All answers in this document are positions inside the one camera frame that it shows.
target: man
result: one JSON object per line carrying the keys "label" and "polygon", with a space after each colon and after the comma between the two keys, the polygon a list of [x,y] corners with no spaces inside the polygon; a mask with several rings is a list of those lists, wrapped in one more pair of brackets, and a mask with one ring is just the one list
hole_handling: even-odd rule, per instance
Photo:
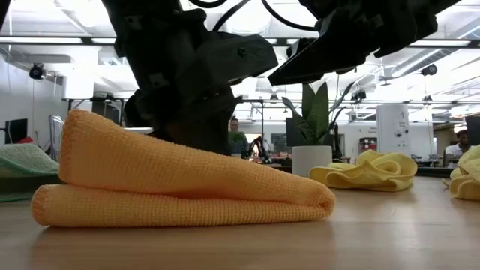
{"label": "man", "polygon": [[241,155],[248,151],[247,137],[239,131],[239,120],[235,116],[230,119],[229,144],[232,155]]}
{"label": "man", "polygon": [[470,150],[468,145],[468,135],[466,130],[457,133],[458,144],[449,146],[445,149],[445,164],[448,167],[454,167],[452,161],[458,161],[467,151]]}

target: yellow towel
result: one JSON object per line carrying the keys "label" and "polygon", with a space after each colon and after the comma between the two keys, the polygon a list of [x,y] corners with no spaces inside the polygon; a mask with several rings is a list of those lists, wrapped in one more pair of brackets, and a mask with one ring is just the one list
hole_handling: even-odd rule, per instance
{"label": "yellow towel", "polygon": [[60,178],[32,202],[35,220],[60,227],[159,227],[311,221],[329,216],[323,184],[266,166],[175,145],[71,111]]}
{"label": "yellow towel", "polygon": [[480,200],[480,146],[472,147],[450,175],[450,194],[457,199]]}
{"label": "yellow towel", "polygon": [[371,191],[402,191],[413,184],[417,164],[404,154],[379,154],[366,151],[357,165],[332,163],[328,168],[313,168],[310,178],[330,188]]}

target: white pot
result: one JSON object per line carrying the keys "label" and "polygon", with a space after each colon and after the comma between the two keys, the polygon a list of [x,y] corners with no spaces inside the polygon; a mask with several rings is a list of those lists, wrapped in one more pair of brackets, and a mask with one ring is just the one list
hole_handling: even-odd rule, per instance
{"label": "white pot", "polygon": [[309,177],[315,167],[327,167],[332,162],[330,146],[297,146],[292,150],[292,173]]}

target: potted plant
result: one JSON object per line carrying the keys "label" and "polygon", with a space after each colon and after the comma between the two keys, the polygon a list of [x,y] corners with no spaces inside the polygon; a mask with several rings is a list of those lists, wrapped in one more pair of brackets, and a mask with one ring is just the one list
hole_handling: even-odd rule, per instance
{"label": "potted plant", "polygon": [[345,89],[339,100],[329,108],[329,87],[323,83],[315,92],[309,84],[303,84],[301,115],[296,111],[291,100],[282,97],[285,106],[292,110],[295,128],[304,138],[304,145],[292,149],[292,173],[308,177],[314,167],[327,167],[332,162],[331,131],[344,108],[341,108],[334,120],[329,121],[333,113],[342,103],[353,86],[353,82]]}

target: wooden table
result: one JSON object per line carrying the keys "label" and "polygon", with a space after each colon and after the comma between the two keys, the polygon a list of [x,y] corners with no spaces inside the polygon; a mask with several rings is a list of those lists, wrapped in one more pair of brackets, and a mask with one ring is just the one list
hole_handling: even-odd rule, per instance
{"label": "wooden table", "polygon": [[480,269],[480,204],[437,178],[400,193],[335,191],[327,221],[166,229],[45,229],[0,205],[1,269]]}

